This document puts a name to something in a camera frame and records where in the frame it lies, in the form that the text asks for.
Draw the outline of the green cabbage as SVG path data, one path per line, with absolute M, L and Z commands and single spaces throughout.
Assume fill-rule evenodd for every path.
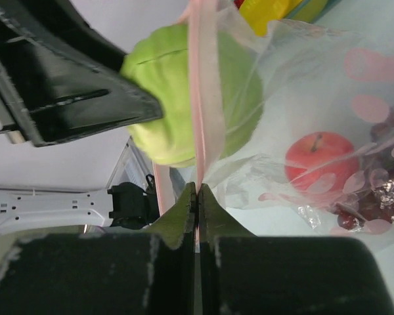
M 139 41 L 124 59 L 120 73 L 153 94 L 163 118 L 128 127 L 136 146 L 159 165 L 194 165 L 188 82 L 188 27 L 165 26 Z M 219 32 L 219 66 L 226 140 L 223 158 L 252 137 L 263 113 L 261 79 L 253 58 L 231 35 Z

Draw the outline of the red apple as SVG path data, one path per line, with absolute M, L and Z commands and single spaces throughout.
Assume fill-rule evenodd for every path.
M 337 133 L 316 132 L 293 143 L 286 152 L 285 174 L 296 190 L 324 194 L 343 189 L 360 166 L 352 143 Z

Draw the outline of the clear pink-dotted zip bag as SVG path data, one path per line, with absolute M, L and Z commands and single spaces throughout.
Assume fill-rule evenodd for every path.
M 372 220 L 358 230 L 338 226 L 333 208 L 354 202 L 366 187 L 363 158 L 384 146 L 370 129 L 394 106 L 394 1 L 342 1 L 318 22 L 272 20 L 257 36 L 230 1 L 195 1 L 188 27 L 188 82 L 194 139 L 194 180 L 233 209 L 296 210 L 315 230 L 339 235 L 394 233 Z M 250 140 L 222 157 L 226 140 L 219 66 L 219 32 L 253 58 L 262 84 L 263 113 Z M 354 146 L 359 170 L 343 189 L 296 190 L 285 174 L 289 147 L 316 132 L 337 133 Z

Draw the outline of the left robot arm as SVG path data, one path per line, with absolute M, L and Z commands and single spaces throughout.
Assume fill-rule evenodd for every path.
M 150 93 L 121 76 L 125 53 L 69 1 L 0 1 L 0 133 L 37 148 L 162 118 Z M 80 194 L 0 192 L 0 236 L 55 226 L 141 229 L 160 214 L 154 177 Z

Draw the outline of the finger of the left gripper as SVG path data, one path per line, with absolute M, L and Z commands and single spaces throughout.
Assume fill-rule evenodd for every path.
M 70 1 L 0 1 L 0 133 L 54 146 L 163 117 Z

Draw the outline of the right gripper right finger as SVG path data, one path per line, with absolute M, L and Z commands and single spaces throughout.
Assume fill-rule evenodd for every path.
M 198 193 L 204 314 L 394 314 L 371 252 L 354 238 L 257 237 Z

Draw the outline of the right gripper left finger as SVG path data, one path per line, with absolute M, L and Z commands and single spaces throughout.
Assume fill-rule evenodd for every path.
M 16 240 L 0 264 L 0 314 L 192 314 L 196 189 L 148 228 Z

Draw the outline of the red grape bunch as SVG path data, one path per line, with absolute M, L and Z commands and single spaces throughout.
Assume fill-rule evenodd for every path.
M 338 226 L 349 231 L 376 219 L 394 223 L 394 106 L 385 121 L 372 126 L 370 138 L 384 148 L 363 158 L 366 187 L 355 194 L 354 202 L 347 200 L 333 208 Z

